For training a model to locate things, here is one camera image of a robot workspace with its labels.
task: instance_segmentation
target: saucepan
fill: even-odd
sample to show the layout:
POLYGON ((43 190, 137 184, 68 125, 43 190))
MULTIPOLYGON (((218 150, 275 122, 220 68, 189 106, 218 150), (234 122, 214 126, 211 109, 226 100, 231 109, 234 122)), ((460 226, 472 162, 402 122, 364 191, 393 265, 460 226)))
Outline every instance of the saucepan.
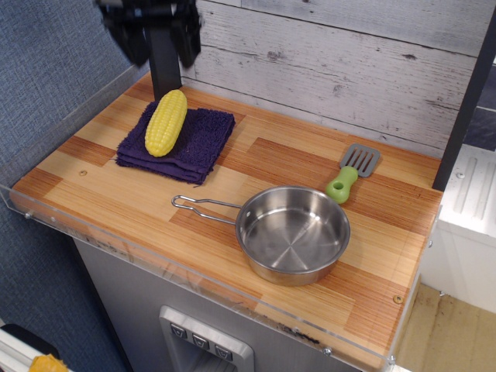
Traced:
POLYGON ((350 222, 341 207, 323 192, 302 186, 262 191, 244 205, 183 195, 172 205, 236 227, 236 238, 255 273, 275 284, 311 284, 336 265, 350 240, 350 222), (236 222, 178 204, 215 203, 239 208, 236 222))

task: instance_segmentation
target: control panel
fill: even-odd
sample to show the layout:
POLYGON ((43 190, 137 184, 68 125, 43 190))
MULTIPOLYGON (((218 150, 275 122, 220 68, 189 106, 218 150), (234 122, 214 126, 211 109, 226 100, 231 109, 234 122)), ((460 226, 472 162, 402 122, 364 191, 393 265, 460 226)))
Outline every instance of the control panel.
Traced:
POLYGON ((195 353, 198 356, 198 364, 192 367, 193 371, 203 370, 200 368, 202 363, 212 363, 212 356, 215 356, 216 364, 218 368, 222 368, 222 371, 255 371, 253 350, 243 341, 169 306, 162 306, 160 309, 160 324, 173 363, 178 367, 181 365, 179 359, 188 355, 184 344, 187 342, 209 354, 195 353))

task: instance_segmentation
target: blue fabric wall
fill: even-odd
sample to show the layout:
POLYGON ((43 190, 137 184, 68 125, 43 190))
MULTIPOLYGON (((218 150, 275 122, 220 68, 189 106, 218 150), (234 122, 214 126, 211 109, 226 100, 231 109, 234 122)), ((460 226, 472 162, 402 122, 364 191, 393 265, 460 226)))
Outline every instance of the blue fabric wall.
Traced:
MULTIPOLYGON (((92 0, 0 0, 0 184, 11 187, 141 74, 92 0)), ((52 343, 73 370, 125 370, 72 244, 0 204, 0 319, 52 343)))

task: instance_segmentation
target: gray spatula head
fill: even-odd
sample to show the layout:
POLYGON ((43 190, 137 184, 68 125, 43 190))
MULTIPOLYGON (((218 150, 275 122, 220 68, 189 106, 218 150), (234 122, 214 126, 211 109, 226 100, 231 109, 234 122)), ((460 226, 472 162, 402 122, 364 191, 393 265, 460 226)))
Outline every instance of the gray spatula head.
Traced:
POLYGON ((379 151, 360 145, 359 143, 354 143, 346 151, 339 165, 341 167, 353 167, 358 171, 360 177, 369 177, 380 157, 381 153, 379 151))

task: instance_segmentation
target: white appliance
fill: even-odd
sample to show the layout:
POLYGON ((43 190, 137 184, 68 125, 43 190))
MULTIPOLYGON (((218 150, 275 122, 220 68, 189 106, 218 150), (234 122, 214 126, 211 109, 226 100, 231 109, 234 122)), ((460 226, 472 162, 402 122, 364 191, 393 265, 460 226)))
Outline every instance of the white appliance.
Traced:
POLYGON ((463 145, 446 187, 421 282, 496 313, 496 153, 463 145))
POLYGON ((0 329, 0 370, 29 372, 33 359, 42 353, 0 329))

